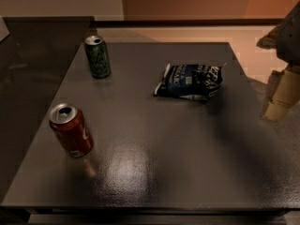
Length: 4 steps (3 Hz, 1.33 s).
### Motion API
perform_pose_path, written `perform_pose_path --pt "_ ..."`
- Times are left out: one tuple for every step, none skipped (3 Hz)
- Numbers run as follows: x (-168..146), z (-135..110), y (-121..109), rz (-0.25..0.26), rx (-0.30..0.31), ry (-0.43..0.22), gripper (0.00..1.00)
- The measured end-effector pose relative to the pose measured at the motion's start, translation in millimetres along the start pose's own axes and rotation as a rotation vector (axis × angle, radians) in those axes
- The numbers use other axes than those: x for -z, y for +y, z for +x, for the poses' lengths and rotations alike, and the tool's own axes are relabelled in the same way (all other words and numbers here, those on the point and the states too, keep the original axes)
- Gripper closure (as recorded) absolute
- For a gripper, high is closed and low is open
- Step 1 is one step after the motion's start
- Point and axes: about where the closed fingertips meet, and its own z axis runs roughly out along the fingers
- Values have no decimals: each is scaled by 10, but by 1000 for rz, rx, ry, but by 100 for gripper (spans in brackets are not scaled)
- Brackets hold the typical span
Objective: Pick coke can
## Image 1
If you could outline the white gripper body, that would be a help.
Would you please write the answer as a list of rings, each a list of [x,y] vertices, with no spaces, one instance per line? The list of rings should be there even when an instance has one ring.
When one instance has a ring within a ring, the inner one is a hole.
[[[300,1],[279,26],[277,57],[292,66],[300,66]]]

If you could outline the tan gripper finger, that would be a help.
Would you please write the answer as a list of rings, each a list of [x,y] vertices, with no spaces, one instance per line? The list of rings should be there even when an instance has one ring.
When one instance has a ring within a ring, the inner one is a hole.
[[[282,71],[273,70],[266,86],[262,117],[281,120],[299,100],[300,67],[288,65]]]
[[[274,27],[267,35],[261,37],[256,46],[262,49],[275,49],[278,45],[279,26]]]

